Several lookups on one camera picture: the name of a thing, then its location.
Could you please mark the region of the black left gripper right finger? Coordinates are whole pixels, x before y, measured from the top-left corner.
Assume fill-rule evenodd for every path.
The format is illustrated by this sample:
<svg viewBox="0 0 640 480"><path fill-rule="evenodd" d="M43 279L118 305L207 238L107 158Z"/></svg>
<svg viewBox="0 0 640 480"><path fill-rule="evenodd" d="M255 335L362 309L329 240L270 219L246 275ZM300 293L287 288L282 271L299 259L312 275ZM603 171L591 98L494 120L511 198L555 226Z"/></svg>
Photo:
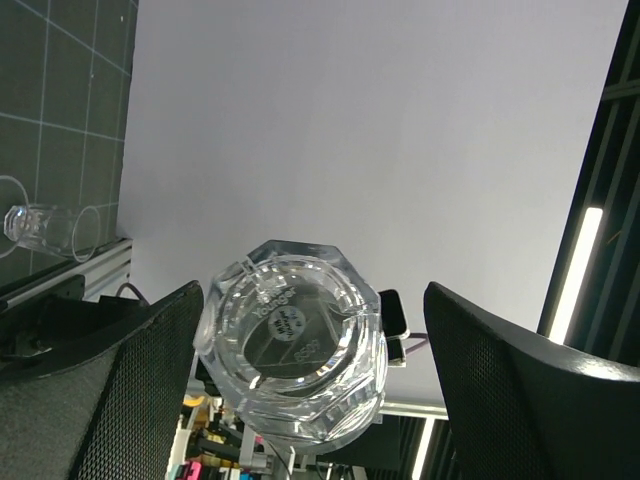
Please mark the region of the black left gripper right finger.
<svg viewBox="0 0 640 480"><path fill-rule="evenodd" d="M423 311L463 478L638 478L638 368L556 344L436 282Z"/></svg>

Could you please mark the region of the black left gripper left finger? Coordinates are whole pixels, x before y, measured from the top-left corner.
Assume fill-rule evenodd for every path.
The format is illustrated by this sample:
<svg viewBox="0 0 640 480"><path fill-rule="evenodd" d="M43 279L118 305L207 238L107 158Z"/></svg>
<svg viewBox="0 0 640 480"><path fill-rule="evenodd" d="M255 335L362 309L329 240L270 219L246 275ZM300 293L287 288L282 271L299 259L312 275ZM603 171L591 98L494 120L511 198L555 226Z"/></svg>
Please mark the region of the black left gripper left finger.
<svg viewBox="0 0 640 480"><path fill-rule="evenodd" d="M163 478L203 304L193 281L149 305L48 295L4 311L2 477Z"/></svg>

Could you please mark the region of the clear faceted plastic cup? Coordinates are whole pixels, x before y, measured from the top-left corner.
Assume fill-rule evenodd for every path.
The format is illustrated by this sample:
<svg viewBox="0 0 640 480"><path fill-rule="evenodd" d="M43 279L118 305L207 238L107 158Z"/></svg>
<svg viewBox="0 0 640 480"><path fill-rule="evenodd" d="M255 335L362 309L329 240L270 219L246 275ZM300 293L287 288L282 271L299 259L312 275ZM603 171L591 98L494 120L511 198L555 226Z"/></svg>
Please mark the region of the clear faceted plastic cup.
<svg viewBox="0 0 640 480"><path fill-rule="evenodd" d="M1 176L1 258L22 246L29 213L29 198L23 184L10 175Z"/></svg>
<svg viewBox="0 0 640 480"><path fill-rule="evenodd" d="M100 236L101 216L95 206L72 210L29 205L19 248L84 263L93 256Z"/></svg>

